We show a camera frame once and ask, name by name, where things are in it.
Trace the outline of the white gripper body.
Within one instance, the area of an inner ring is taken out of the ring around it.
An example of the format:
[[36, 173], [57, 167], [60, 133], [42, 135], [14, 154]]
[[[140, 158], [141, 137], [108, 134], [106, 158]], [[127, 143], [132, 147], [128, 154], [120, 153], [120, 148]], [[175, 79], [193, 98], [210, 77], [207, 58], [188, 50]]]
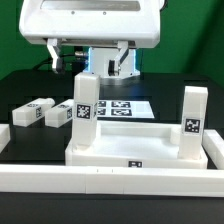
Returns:
[[160, 41], [161, 0], [24, 0], [19, 30], [32, 44], [153, 48]]

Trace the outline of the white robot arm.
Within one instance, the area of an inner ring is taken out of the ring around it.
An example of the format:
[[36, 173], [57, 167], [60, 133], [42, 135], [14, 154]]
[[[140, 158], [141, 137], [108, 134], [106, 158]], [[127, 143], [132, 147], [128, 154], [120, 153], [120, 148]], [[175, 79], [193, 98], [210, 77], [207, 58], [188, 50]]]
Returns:
[[23, 0], [19, 30], [43, 44], [63, 71], [60, 50], [87, 46], [89, 71], [104, 79], [135, 75], [135, 51], [160, 41], [160, 12], [166, 0]]

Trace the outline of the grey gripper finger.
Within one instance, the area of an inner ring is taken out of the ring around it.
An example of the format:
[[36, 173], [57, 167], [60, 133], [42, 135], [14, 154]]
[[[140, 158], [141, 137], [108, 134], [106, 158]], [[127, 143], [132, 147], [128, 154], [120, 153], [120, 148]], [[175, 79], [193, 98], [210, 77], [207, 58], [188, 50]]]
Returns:
[[56, 74], [61, 74], [64, 71], [63, 59], [60, 57], [61, 40], [49, 38], [47, 40], [47, 49], [52, 57], [52, 70]]

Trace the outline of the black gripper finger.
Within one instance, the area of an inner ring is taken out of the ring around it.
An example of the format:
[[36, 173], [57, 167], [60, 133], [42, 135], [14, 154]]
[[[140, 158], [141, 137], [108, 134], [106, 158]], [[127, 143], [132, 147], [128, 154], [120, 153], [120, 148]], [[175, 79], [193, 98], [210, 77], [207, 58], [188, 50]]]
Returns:
[[109, 61], [108, 75], [118, 76], [121, 70], [121, 64], [124, 62], [129, 54], [129, 44], [127, 41], [118, 41], [117, 45], [113, 47], [117, 55]]

